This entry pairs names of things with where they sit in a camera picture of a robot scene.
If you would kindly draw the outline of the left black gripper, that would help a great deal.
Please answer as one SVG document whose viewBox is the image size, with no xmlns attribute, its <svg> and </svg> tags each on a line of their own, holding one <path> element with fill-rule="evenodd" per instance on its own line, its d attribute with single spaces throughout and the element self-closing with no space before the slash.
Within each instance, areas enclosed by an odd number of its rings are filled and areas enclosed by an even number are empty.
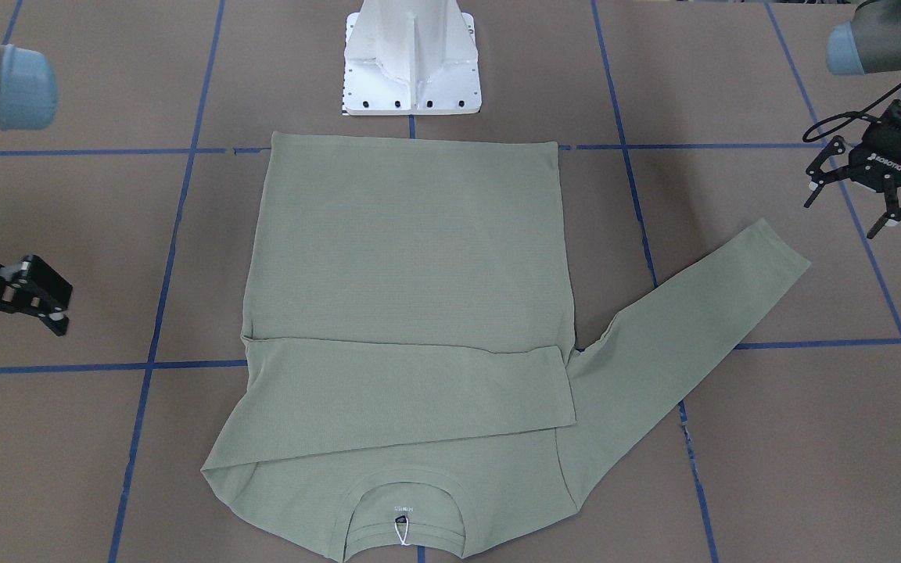
<svg viewBox="0 0 901 563">
<path fill-rule="evenodd" d="M 863 133 L 861 143 L 849 151 L 848 167 L 853 170 L 850 178 L 865 188 L 882 193 L 885 199 L 884 213 L 867 231 L 866 239 L 871 240 L 883 228 L 901 222 L 901 101 L 893 101 L 880 117 L 865 113 L 859 118 L 869 122 L 869 125 Z M 811 207 L 827 185 L 849 178 L 849 170 L 845 165 L 833 170 L 825 168 L 831 158 L 843 156 L 846 150 L 846 139 L 835 135 L 806 167 L 806 174 L 810 178 L 810 195 L 803 203 L 804 208 Z"/>
</svg>

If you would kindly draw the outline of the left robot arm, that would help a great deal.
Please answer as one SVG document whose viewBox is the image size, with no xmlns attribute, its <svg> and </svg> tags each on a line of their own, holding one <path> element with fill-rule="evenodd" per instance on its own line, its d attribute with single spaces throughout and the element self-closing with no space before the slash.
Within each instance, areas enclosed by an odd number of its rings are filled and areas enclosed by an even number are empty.
<svg viewBox="0 0 901 563">
<path fill-rule="evenodd" d="M 853 18 L 829 36 L 826 62 L 831 74 L 853 76 L 901 71 L 901 1 L 863 1 Z M 814 124 L 804 142 L 826 140 L 808 165 L 811 206 L 827 185 L 853 181 L 883 196 L 885 210 L 867 232 L 875 238 L 901 224 L 901 82 L 880 97 L 879 115 L 867 106 Z"/>
</svg>

